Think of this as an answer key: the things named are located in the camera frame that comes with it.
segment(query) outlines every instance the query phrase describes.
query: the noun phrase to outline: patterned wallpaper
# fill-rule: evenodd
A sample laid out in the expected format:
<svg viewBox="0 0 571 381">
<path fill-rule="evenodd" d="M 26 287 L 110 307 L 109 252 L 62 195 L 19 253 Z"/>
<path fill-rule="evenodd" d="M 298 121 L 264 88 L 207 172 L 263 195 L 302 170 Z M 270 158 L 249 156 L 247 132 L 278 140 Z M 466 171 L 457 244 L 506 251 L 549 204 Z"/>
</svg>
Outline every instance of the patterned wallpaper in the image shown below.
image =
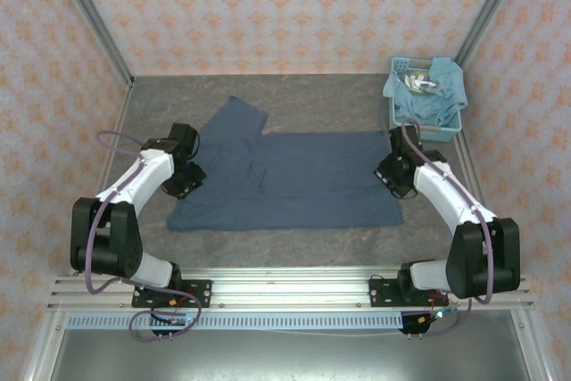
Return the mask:
<svg viewBox="0 0 571 381">
<path fill-rule="evenodd" d="M 455 56 L 484 0 L 95 0 L 133 74 L 387 72 Z"/>
<path fill-rule="evenodd" d="M 2 0 L 0 22 L 0 378 L 16 380 L 125 89 L 73 0 Z"/>
<path fill-rule="evenodd" d="M 506 0 L 465 69 L 486 202 L 521 227 L 524 272 L 571 374 L 571 7 Z"/>
</svg>

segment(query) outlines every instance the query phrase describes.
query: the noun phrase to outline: laundry basket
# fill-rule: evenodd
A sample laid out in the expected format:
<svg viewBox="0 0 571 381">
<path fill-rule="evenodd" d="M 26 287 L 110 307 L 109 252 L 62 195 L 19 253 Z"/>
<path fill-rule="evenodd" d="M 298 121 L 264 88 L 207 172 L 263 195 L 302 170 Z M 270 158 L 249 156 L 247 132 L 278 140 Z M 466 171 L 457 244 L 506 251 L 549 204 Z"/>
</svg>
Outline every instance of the laundry basket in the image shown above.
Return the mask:
<svg viewBox="0 0 571 381">
<path fill-rule="evenodd" d="M 428 71 L 432 65 L 432 60 L 422 58 L 393 57 L 391 60 L 391 72 L 404 73 L 407 71 Z M 395 119 L 394 98 L 390 97 L 389 124 L 390 128 L 401 126 L 401 122 Z M 462 130 L 462 118 L 460 112 L 456 113 L 448 127 L 438 127 L 433 125 L 420 126 L 420 139 L 434 142 L 450 142 Z"/>
</svg>

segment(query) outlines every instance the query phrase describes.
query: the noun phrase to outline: black mounting plate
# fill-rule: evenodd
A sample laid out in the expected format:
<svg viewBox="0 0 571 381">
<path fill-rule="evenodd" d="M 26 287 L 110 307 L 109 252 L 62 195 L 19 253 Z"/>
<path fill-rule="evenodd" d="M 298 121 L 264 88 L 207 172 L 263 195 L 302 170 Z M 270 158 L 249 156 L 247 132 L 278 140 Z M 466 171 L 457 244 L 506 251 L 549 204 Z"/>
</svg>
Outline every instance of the black mounting plate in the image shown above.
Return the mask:
<svg viewBox="0 0 571 381">
<path fill-rule="evenodd" d="M 402 294 L 396 278 L 371 278 L 368 281 L 371 307 L 447 307 L 448 298 L 442 298 L 437 290 L 413 290 Z"/>
<path fill-rule="evenodd" d="M 211 306 L 212 280 L 182 280 L 180 290 L 195 296 L 203 308 Z M 180 302 L 181 298 L 182 296 L 179 294 L 164 294 L 136 287 L 131 306 L 133 308 L 174 308 L 176 306 L 179 308 L 196 308 L 196 302 L 191 299 L 185 299 L 181 304 L 170 304 L 171 300 Z"/>
</svg>

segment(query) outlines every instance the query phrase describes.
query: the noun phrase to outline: shirt sleeve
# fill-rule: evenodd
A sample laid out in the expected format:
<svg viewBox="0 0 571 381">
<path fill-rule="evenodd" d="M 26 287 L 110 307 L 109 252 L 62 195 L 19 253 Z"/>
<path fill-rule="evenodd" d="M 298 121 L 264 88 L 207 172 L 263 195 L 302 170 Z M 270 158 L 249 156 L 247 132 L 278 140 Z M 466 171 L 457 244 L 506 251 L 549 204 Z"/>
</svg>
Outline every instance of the shirt sleeve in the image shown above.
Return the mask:
<svg viewBox="0 0 571 381">
<path fill-rule="evenodd" d="M 266 125 L 268 114 L 233 95 L 209 119 L 200 131 L 204 143 L 256 137 Z"/>
</svg>

